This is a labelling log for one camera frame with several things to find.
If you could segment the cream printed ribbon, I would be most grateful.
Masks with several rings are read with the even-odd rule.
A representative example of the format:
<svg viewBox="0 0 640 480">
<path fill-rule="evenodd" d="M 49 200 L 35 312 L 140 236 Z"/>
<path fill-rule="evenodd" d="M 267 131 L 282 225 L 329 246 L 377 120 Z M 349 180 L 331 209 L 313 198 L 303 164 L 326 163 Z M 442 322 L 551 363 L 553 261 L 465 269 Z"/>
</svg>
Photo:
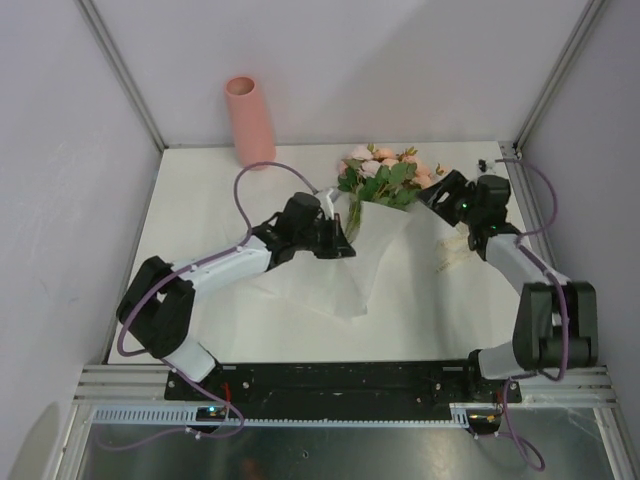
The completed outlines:
<svg viewBox="0 0 640 480">
<path fill-rule="evenodd" d="M 435 273 L 440 274 L 473 258 L 475 253 L 470 250 L 467 237 L 458 235 L 440 240 L 435 248 Z"/>
</svg>

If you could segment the pink flower bouquet white wrap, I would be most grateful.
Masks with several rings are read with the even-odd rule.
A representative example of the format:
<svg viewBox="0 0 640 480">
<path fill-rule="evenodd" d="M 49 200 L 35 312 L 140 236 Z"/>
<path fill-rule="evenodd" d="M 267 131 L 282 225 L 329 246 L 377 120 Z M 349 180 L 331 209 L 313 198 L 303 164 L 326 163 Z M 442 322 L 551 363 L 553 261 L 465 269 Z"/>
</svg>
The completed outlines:
<svg viewBox="0 0 640 480">
<path fill-rule="evenodd" d="M 374 203 L 407 211 L 419 191 L 434 185 L 448 170 L 441 164 L 431 168 L 409 147 L 400 153 L 374 144 L 358 146 L 342 159 L 338 190 L 348 195 L 348 220 L 344 233 L 353 241 L 360 230 L 364 204 Z"/>
</svg>

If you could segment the white wrapping paper sheet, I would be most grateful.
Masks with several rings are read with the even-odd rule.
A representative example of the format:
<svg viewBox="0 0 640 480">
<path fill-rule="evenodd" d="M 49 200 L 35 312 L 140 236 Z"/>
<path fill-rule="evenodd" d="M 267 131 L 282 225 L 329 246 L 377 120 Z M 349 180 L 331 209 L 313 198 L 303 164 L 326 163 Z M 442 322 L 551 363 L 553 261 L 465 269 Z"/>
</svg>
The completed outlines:
<svg viewBox="0 0 640 480">
<path fill-rule="evenodd" d="M 307 314 L 353 319 L 415 307 L 429 297 L 443 273 L 436 274 L 440 240 L 466 236 L 458 226 L 443 233 L 444 223 L 415 203 L 407 212 L 365 203 L 360 230 L 351 245 L 353 258 L 319 260 L 309 252 L 247 285 L 247 300 L 265 311 L 289 307 Z"/>
</svg>

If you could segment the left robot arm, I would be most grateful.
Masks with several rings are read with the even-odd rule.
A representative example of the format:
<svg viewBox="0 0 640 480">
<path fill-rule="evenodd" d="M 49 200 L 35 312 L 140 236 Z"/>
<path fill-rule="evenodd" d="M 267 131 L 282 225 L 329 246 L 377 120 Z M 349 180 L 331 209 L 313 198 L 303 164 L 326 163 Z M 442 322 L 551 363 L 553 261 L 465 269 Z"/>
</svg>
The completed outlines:
<svg viewBox="0 0 640 480">
<path fill-rule="evenodd" d="M 142 351 L 181 371 L 197 398 L 214 397 L 221 387 L 217 360 L 190 333 L 194 304 L 228 285 L 269 272 L 304 251 L 320 260 L 352 258 L 334 202 L 335 188 L 297 192 L 284 210 L 252 227 L 240 245 L 179 263 L 158 256 L 145 260 L 121 300 L 116 315 L 122 332 Z"/>
</svg>

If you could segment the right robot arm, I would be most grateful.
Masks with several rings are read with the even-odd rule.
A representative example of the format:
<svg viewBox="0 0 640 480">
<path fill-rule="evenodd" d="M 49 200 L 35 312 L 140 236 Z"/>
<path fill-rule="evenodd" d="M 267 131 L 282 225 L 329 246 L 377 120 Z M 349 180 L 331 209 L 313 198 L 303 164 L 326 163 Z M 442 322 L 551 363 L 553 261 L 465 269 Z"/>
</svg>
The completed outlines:
<svg viewBox="0 0 640 480">
<path fill-rule="evenodd" d="M 484 401 L 497 380 L 542 374 L 560 381 L 570 369 L 598 360 L 595 288 L 560 274 L 524 244 L 508 222 L 510 182 L 483 173 L 468 180 L 457 170 L 422 190 L 419 201 L 451 226 L 468 229 L 469 249 L 499 271 L 519 295 L 510 341 L 471 354 L 477 367 L 461 376 L 463 393 Z"/>
</svg>

